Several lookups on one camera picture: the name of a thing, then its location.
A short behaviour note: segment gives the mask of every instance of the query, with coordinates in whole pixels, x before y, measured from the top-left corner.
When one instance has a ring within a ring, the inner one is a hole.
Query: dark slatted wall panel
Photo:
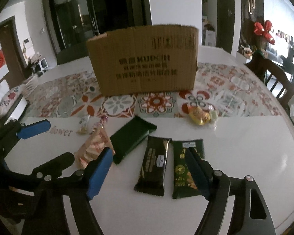
[[[248,10],[248,0],[241,0],[241,5],[242,19],[239,46],[249,44],[259,48],[265,48],[267,42],[264,43],[262,37],[254,34],[254,23],[260,22],[262,25],[264,24],[264,0],[255,0],[255,8],[253,9],[252,15]]]

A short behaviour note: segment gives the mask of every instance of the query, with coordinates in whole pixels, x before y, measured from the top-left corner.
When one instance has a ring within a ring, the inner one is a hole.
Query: black snack package
[[[156,129],[156,125],[135,116],[113,134],[110,140],[115,150],[115,155],[113,156],[115,164],[119,164],[126,155]]]
[[[148,136],[140,177],[135,191],[163,196],[168,146],[171,139]]]
[[[201,158],[204,158],[203,140],[172,141],[174,152],[174,189],[172,198],[179,199],[201,195],[185,162],[185,150],[194,147]]]

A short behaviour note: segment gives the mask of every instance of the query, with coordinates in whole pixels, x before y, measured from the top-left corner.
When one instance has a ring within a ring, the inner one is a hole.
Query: floral tile pattern
[[[104,97],[93,72],[39,85],[27,98],[25,117],[185,117],[188,106],[214,109],[219,116],[281,115],[265,85],[244,68],[199,63],[193,90]]]
[[[139,94],[134,111],[141,117],[174,117],[176,112],[175,92]]]

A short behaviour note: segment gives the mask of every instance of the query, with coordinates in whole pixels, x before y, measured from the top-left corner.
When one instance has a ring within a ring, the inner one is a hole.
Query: wooden chair
[[[264,81],[265,79],[265,72],[267,70],[271,73],[270,76],[264,82],[266,86],[272,78],[272,76],[276,78],[276,81],[270,89],[270,92],[274,90],[278,82],[280,82],[283,85],[283,88],[276,96],[276,98],[281,103],[282,107],[286,109],[289,100],[294,95],[294,83],[291,84],[288,78],[286,77],[285,72],[271,60],[265,59],[261,55],[256,55],[254,62],[253,60],[254,57],[251,62],[246,64],[246,66],[250,68],[250,70],[253,71],[255,75],[258,76],[262,81]],[[286,93],[282,97],[280,97],[284,90],[286,90]]]

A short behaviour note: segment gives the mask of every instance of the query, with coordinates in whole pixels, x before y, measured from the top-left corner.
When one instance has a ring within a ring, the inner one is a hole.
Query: screw
[[[213,172],[217,177],[221,177],[222,176],[222,171],[221,170],[218,170],[216,169],[214,172]]]
[[[252,182],[254,181],[254,178],[252,176],[246,176],[246,180]]]
[[[36,174],[36,177],[37,177],[38,179],[41,179],[41,178],[43,177],[43,174],[42,174],[41,172],[38,172],[38,173]]]
[[[45,181],[50,181],[52,179],[51,175],[47,175],[44,177],[44,180]]]
[[[79,169],[75,172],[76,176],[82,176],[84,174],[84,171],[82,169]]]

